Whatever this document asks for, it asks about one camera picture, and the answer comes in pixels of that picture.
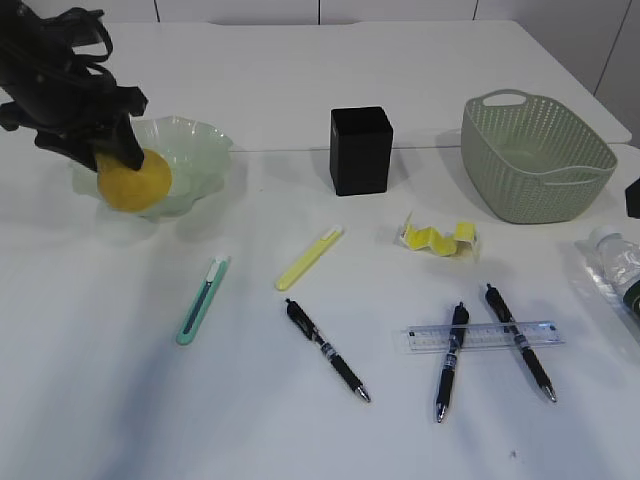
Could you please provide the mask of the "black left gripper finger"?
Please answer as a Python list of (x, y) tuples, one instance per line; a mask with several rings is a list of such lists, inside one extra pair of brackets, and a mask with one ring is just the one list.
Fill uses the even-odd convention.
[(37, 134), (34, 143), (40, 149), (63, 155), (88, 170), (97, 172), (94, 150), (86, 142), (63, 138), (55, 134)]
[(99, 132), (97, 150), (113, 157), (120, 166), (133, 171), (142, 168), (145, 158), (131, 126), (130, 116), (126, 113), (115, 117), (112, 123)]

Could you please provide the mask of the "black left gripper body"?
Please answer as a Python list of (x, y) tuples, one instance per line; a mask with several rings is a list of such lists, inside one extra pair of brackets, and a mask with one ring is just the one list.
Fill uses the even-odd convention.
[(1, 88), (12, 98), (1, 105), (1, 127), (20, 127), (97, 147), (101, 130), (122, 113), (141, 116), (148, 99), (138, 87), (80, 86), (31, 67), (3, 64)]

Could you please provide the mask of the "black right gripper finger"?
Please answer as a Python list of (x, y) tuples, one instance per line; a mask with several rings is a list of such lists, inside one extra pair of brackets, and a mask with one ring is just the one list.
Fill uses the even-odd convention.
[(640, 218), (640, 178), (630, 184), (624, 194), (627, 216)]

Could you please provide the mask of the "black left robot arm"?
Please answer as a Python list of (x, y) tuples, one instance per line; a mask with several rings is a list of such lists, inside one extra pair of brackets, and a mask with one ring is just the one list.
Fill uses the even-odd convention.
[(36, 133), (38, 148), (96, 170), (99, 154), (134, 171), (144, 161), (131, 120), (146, 110), (138, 87), (104, 67), (113, 52), (101, 10), (73, 7), (51, 18), (22, 1), (1, 4), (1, 126)]

